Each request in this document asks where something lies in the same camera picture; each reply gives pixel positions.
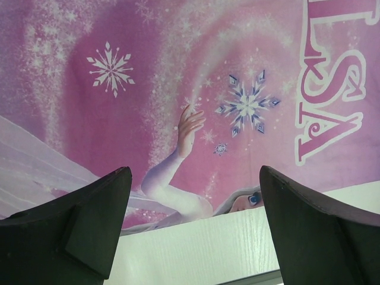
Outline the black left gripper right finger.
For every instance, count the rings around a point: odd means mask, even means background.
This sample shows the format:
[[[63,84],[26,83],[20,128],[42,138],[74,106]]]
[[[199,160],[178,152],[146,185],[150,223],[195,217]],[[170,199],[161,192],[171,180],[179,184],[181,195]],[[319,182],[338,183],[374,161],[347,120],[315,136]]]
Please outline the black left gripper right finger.
[[[379,284],[379,214],[269,166],[259,182],[284,284]]]

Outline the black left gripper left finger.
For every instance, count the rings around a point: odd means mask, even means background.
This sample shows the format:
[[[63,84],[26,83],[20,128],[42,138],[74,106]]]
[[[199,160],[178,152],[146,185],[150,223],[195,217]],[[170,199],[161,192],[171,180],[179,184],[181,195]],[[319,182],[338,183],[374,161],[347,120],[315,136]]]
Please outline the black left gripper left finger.
[[[1,284],[103,284],[131,193],[120,167],[99,180],[1,220]]]

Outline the purple Elsa placemat cloth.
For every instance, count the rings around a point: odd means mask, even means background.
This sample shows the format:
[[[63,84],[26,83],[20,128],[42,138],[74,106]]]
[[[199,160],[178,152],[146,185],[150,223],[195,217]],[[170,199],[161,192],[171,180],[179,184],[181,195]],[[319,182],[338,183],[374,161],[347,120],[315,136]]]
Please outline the purple Elsa placemat cloth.
[[[123,229],[379,180],[378,1],[2,1],[1,217],[132,170]]]

